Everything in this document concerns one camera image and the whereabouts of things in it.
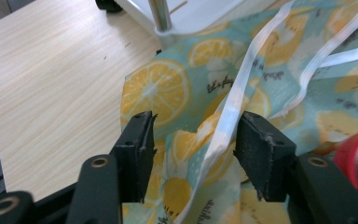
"white strap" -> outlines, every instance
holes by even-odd
[[[291,109],[295,108],[303,101],[305,95],[307,94],[307,87],[310,83],[310,79],[312,78],[316,69],[318,69],[319,66],[321,66],[321,64],[327,58],[327,56],[331,52],[333,52],[333,50],[336,49],[342,42],[344,42],[353,32],[355,32],[357,28],[358,13],[336,36],[334,36],[326,45],[324,45],[324,47],[320,49],[318,53],[313,57],[313,59],[301,73],[299,80],[301,87],[300,92],[288,106],[285,106],[281,111],[271,116],[272,119],[287,114]]]
[[[243,59],[240,71],[238,72],[234,84],[228,94],[222,115],[220,116],[219,122],[217,123],[217,127],[214,131],[211,144],[205,154],[196,187],[193,189],[191,198],[186,207],[176,218],[174,223],[182,223],[184,221],[203,179],[214,163],[228,148],[231,137],[234,134],[235,127],[237,126],[238,120],[241,116],[241,103],[255,57],[258,51],[260,51],[263,47],[270,33],[287,18],[294,1],[295,0],[292,0],[283,5],[275,17],[261,29],[250,44],[245,54],[245,58]]]
[[[330,55],[324,60],[324,62],[319,67],[320,68],[330,67],[342,63],[354,62],[357,60],[358,60],[358,48]]]

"white plastic part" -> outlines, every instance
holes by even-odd
[[[207,28],[263,11],[275,0],[167,0],[172,28],[160,32],[155,27],[147,0],[116,0],[166,49],[179,40]]]

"cloth bag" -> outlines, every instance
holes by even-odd
[[[232,151],[243,110],[297,154],[358,132],[358,0],[297,0],[186,39],[126,77],[121,124],[158,114],[145,204],[125,223],[289,223]]]

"wood grain surface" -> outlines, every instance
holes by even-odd
[[[124,76],[160,46],[93,0],[38,0],[0,20],[0,157],[7,191],[39,200],[121,132]]]

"red object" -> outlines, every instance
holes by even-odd
[[[358,134],[340,144],[334,163],[358,189]]]

